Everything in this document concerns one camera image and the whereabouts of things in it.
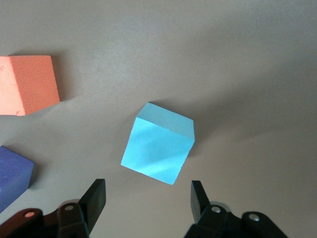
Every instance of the gray surface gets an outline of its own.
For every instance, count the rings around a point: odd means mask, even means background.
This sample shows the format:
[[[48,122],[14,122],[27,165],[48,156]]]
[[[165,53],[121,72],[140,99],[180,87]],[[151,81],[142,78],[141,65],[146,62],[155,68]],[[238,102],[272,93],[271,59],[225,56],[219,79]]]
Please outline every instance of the gray surface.
[[[60,104],[0,116],[0,144],[33,160],[32,187],[0,214],[47,214],[106,178],[93,238],[183,237],[190,181],[234,214],[317,234],[317,2],[0,1],[0,55],[53,56]],[[175,185],[120,166],[146,102],[190,117]]]

